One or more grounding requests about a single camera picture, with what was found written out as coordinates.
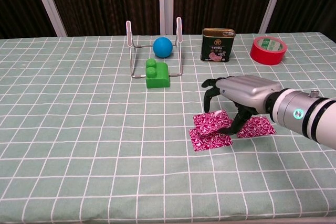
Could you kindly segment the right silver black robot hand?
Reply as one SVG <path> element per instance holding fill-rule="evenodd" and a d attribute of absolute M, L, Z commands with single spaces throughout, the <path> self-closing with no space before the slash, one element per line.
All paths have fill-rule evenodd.
<path fill-rule="evenodd" d="M 222 95 L 234 102 L 238 112 L 230 127 L 223 127 L 218 132 L 225 135 L 238 133 L 253 115 L 266 114 L 268 97 L 282 90 L 279 82 L 253 75 L 229 76 L 207 79 L 201 84 L 208 89 L 204 94 L 204 112 L 209 112 L 211 99 Z"/>

